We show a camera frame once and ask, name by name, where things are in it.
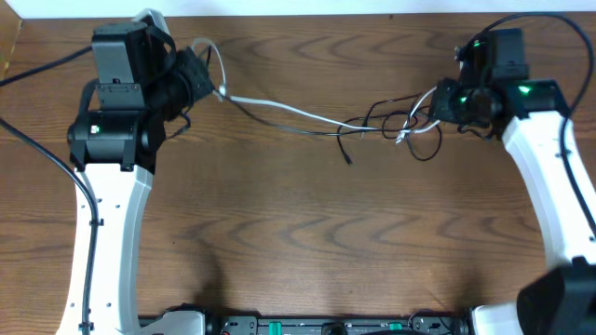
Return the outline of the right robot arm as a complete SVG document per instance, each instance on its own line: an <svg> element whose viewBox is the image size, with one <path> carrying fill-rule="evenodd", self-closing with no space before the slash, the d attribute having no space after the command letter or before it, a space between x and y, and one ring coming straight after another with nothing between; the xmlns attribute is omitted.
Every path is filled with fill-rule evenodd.
<svg viewBox="0 0 596 335"><path fill-rule="evenodd" d="M530 79L519 29L485 30L455 58L460 75L439 81L429 115L502 141L530 195L547 262L515 301L472 309L471 333L594 333L595 189L560 87Z"/></svg>

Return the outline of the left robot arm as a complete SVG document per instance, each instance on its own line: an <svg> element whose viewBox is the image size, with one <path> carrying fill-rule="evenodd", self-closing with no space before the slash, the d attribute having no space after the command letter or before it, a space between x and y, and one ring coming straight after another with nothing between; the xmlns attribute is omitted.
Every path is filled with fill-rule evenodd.
<svg viewBox="0 0 596 335"><path fill-rule="evenodd" d="M92 36L97 77L67 132L82 181L61 334L214 334L187 304L141 320L136 299L142 217L167 122L212 92L204 62L178 49L163 16L147 9Z"/></svg>

